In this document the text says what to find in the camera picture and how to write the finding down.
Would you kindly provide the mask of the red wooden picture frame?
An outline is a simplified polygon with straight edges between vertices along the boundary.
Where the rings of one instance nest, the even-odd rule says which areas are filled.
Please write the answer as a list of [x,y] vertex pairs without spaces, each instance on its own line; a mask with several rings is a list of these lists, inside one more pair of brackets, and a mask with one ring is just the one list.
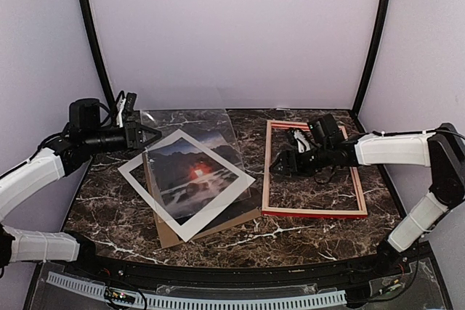
[[268,120],[266,126],[266,144],[264,155],[264,177],[262,186],[262,214],[266,216],[291,216],[299,218],[313,219],[363,219],[368,216],[368,210],[365,203],[363,188],[361,185],[358,170],[355,167],[350,168],[352,183],[355,189],[358,209],[355,211],[348,210],[315,210],[315,209],[298,209],[298,208],[278,208],[270,206],[270,166],[272,159],[272,130],[287,130],[291,127],[297,127],[302,131],[309,131],[306,123],[293,121],[274,121]]

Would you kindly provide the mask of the white mat board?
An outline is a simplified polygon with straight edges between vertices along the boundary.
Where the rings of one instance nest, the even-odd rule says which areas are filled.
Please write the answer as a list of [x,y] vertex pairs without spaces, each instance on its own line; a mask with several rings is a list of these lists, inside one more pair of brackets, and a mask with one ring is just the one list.
[[178,129],[118,170],[187,242],[255,182],[239,164]]

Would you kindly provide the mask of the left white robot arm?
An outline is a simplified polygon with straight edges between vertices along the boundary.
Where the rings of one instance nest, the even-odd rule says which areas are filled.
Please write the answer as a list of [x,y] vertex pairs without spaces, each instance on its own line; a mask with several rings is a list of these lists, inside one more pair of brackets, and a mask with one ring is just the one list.
[[[95,155],[141,150],[162,133],[133,118],[135,93],[121,92],[107,107],[98,99],[69,106],[61,132],[46,137],[28,159],[1,175],[1,217],[5,219],[32,195],[80,169]],[[102,273],[95,244],[76,232],[32,232],[1,225],[1,266],[24,261],[65,261],[87,278]]]

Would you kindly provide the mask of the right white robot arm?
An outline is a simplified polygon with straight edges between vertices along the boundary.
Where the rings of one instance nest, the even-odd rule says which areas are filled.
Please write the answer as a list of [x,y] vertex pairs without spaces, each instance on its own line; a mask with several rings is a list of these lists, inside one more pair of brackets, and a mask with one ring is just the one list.
[[424,166],[432,184],[410,213],[379,243],[371,271],[387,276],[399,264],[399,256],[455,207],[464,202],[464,136],[450,123],[432,130],[377,132],[345,137],[331,114],[288,132],[293,149],[276,158],[265,154],[265,173],[311,177],[327,167],[380,164]]

